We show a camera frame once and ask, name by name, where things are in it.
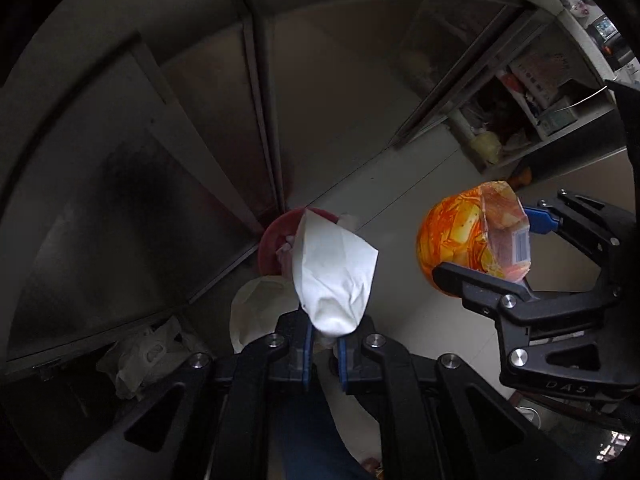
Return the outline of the orange plastic cup wrapper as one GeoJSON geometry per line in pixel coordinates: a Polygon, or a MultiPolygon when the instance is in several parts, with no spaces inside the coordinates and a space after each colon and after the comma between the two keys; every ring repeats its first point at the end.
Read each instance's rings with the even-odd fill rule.
{"type": "Polygon", "coordinates": [[[416,234],[416,258],[429,282],[446,262],[523,281],[532,265],[529,220],[509,183],[484,182],[433,206],[416,234]]]}

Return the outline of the white paper towel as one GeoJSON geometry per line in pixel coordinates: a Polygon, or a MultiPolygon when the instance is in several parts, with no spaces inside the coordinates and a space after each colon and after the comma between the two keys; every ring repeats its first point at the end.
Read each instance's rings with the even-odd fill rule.
{"type": "Polygon", "coordinates": [[[356,330],[369,303],[378,250],[348,229],[307,209],[292,249],[300,305],[322,336],[356,330]]]}

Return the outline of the red trash bin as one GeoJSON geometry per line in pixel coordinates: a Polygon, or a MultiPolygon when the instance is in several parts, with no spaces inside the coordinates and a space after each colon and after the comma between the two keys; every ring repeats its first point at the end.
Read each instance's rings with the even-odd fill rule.
{"type": "Polygon", "coordinates": [[[296,234],[299,222],[306,210],[310,210],[333,223],[338,222],[336,214],[314,207],[297,208],[281,214],[265,230],[258,245],[257,264],[258,271],[262,276],[282,274],[279,252],[285,244],[288,244],[288,239],[296,234]]]}

